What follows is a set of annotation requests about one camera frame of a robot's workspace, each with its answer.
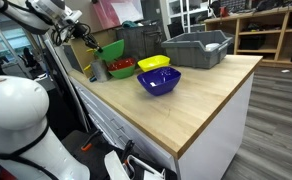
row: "yellow bowl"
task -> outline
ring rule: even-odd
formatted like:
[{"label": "yellow bowl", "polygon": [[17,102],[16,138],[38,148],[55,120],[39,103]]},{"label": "yellow bowl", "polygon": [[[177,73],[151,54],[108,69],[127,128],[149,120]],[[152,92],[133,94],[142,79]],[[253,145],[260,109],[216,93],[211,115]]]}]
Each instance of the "yellow bowl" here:
[{"label": "yellow bowl", "polygon": [[168,66],[170,58],[163,55],[156,55],[138,62],[139,67],[144,71],[150,71],[159,67]]}]

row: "black cable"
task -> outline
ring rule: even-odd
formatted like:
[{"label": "black cable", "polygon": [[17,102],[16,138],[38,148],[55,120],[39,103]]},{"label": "black cable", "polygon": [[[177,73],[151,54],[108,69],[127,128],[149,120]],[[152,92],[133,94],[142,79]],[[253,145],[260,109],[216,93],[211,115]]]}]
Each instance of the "black cable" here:
[{"label": "black cable", "polygon": [[7,8],[8,8],[8,0],[3,0],[3,6],[2,7],[0,7],[0,12],[2,13],[2,12],[5,12],[6,10],[7,10]]},{"label": "black cable", "polygon": [[33,142],[31,142],[30,144],[14,151],[13,153],[11,154],[4,154],[4,153],[0,153],[0,159],[2,160],[12,160],[12,161],[15,161],[15,162],[18,162],[18,163],[21,163],[21,164],[25,164],[25,165],[28,165],[28,166],[31,166],[33,168],[36,168],[40,171],[42,171],[43,173],[45,173],[48,177],[50,177],[52,180],[58,180],[58,178],[53,175],[51,172],[49,172],[48,170],[46,170],[44,167],[26,159],[26,158],[23,158],[23,157],[20,157],[21,154],[23,154],[24,152],[28,151],[30,148],[34,147],[38,142],[40,142],[44,137],[45,135],[47,134],[49,130],[49,126],[48,126],[48,123],[44,129],[44,131],[40,134],[40,136],[38,136],[38,138],[36,138]]},{"label": "black cable", "polygon": [[14,4],[14,3],[12,3],[12,2],[9,2],[9,1],[8,1],[8,4],[11,5],[11,6],[13,6],[13,7],[15,7],[15,8],[17,8],[17,9],[20,9],[20,10],[23,10],[23,11],[26,11],[26,12],[30,12],[29,9],[26,9],[26,8],[24,8],[24,7],[22,7],[22,6],[18,6],[17,4]]},{"label": "black cable", "polygon": [[[89,36],[90,33],[91,33],[91,28],[89,27],[89,25],[87,25],[87,24],[85,24],[85,23],[80,23],[80,22],[78,22],[78,24],[81,25],[81,26],[85,26],[85,27],[86,27],[86,32],[85,32],[85,34],[83,34],[83,36]],[[53,31],[52,31],[50,37],[51,37],[53,43],[54,43],[56,46],[60,46],[60,45],[62,45],[62,43],[63,43],[64,41],[63,41],[62,38],[61,38],[61,33],[62,33],[65,29],[67,29],[67,28],[69,28],[69,27],[71,27],[71,28],[69,29],[68,32],[73,32],[73,31],[74,31],[75,24],[70,24],[70,25],[64,26],[64,27],[62,27],[62,28],[59,28],[58,25],[56,25],[56,24],[54,25],[54,28],[55,28],[55,29],[53,29]],[[66,39],[70,39],[71,34],[67,34]]]},{"label": "black cable", "polygon": [[46,16],[45,14],[42,14],[40,12],[37,12],[36,9],[32,6],[32,4],[26,0],[26,6],[29,8],[29,11],[31,13],[34,13],[39,19],[41,19],[42,21],[44,21],[46,24],[48,25],[54,25],[54,22],[52,19],[50,19],[48,16]]}]

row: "blue bowl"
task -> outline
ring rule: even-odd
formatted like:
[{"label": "blue bowl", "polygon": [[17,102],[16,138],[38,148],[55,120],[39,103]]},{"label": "blue bowl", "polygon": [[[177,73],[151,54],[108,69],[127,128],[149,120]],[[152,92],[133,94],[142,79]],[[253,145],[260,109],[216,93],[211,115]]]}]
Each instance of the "blue bowl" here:
[{"label": "blue bowl", "polygon": [[160,67],[137,76],[138,81],[152,95],[168,93],[177,85],[181,73],[171,67]]}]

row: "wooden countertop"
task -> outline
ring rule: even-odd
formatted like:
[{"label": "wooden countertop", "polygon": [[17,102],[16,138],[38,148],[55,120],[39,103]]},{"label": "wooden countertop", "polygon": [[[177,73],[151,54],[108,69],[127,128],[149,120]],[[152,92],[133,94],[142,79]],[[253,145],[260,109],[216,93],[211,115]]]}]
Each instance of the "wooden countertop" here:
[{"label": "wooden countertop", "polygon": [[236,20],[238,18],[239,19],[252,18],[252,17],[274,15],[274,14],[280,14],[280,13],[286,13],[286,12],[292,12],[292,6],[274,8],[274,9],[256,12],[256,13],[250,12],[250,13],[234,14],[232,16],[227,16],[227,17],[223,17],[223,18],[207,19],[204,22],[207,24],[207,23],[215,23],[215,22],[220,22],[220,21]]},{"label": "wooden countertop", "polygon": [[74,70],[69,75],[163,149],[179,159],[254,72],[262,56],[228,55],[210,70],[174,67],[182,77],[175,89],[155,97],[135,75],[90,83]]}]

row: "red bowl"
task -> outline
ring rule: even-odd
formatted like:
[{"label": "red bowl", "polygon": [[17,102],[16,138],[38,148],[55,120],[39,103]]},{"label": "red bowl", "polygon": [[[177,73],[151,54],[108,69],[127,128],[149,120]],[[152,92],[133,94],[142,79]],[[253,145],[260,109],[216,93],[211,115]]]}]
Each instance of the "red bowl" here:
[{"label": "red bowl", "polygon": [[116,71],[119,69],[127,68],[129,66],[135,65],[134,58],[126,58],[118,60],[108,66],[108,71]]}]

